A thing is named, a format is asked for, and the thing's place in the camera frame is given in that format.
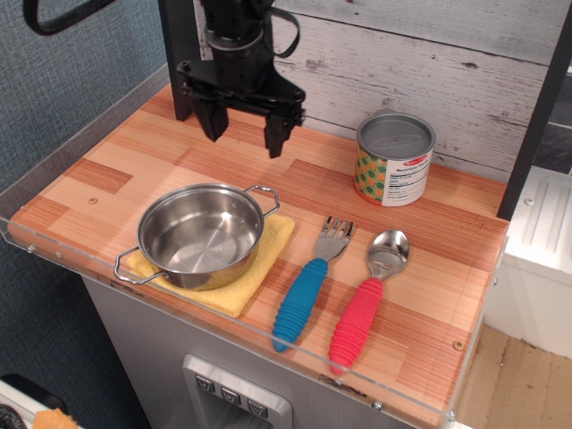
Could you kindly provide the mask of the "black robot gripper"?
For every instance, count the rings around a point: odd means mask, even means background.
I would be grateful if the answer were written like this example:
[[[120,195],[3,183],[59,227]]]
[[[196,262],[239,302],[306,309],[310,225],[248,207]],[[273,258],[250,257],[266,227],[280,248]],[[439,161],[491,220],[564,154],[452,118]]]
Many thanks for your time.
[[[209,61],[183,61],[177,71],[203,132],[217,141],[227,130],[228,108],[266,116],[265,145],[271,158],[282,154],[295,125],[304,120],[305,92],[273,64],[265,42],[245,49],[215,49]]]

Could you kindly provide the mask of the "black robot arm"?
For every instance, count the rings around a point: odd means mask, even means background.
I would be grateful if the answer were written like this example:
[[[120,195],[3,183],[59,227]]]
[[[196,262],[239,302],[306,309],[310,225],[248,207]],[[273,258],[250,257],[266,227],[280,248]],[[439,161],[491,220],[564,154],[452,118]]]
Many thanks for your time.
[[[305,120],[305,92],[283,78],[273,64],[275,57],[287,58],[297,48],[298,20],[271,1],[204,1],[202,5],[205,42],[213,59],[179,63],[183,94],[212,141],[227,130],[229,108],[265,117],[265,146],[271,158],[279,157],[293,128]],[[274,17],[296,28],[295,38],[281,53],[273,48]]]

